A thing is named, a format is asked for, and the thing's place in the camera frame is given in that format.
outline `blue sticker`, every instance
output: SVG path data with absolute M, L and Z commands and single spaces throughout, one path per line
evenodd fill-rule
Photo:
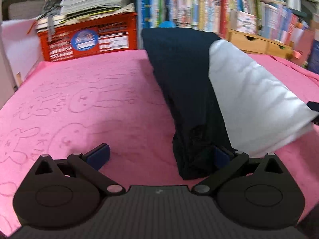
M 98 34 L 91 29 L 84 29 L 74 34 L 71 45 L 78 51 L 86 51 L 94 48 L 98 43 Z

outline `ridged surface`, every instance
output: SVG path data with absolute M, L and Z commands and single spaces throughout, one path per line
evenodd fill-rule
M 258 231 L 224 217 L 210 197 L 191 194 L 186 186 L 132 186 L 107 199 L 87 222 L 61 231 L 18 230 L 11 239 L 306 239 L 293 227 Z

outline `stack of magazines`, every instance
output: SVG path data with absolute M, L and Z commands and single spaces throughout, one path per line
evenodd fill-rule
M 51 25 L 59 27 L 135 11 L 134 4 L 129 0 L 62 0 L 60 6 L 61 15 L 53 16 L 51 24 L 47 18 L 38 20 L 38 32 L 46 31 Z

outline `pink blanket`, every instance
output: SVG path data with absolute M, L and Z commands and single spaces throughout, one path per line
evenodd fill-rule
M 307 76 L 285 60 L 252 57 L 303 101 L 319 101 L 317 75 Z M 20 226 L 12 198 L 43 153 L 61 159 L 105 142 L 111 159 L 101 172 L 126 188 L 199 182 L 178 175 L 173 119 L 152 71 L 145 51 L 38 66 L 0 110 L 0 230 L 5 235 Z M 306 197 L 303 216 L 319 201 L 317 132 L 277 152 Z

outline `pink tag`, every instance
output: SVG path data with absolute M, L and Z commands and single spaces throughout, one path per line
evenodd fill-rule
M 301 55 L 299 52 L 294 51 L 294 52 L 293 52 L 293 56 L 294 56 L 295 58 L 297 58 L 297 59 L 300 59 L 302 55 Z

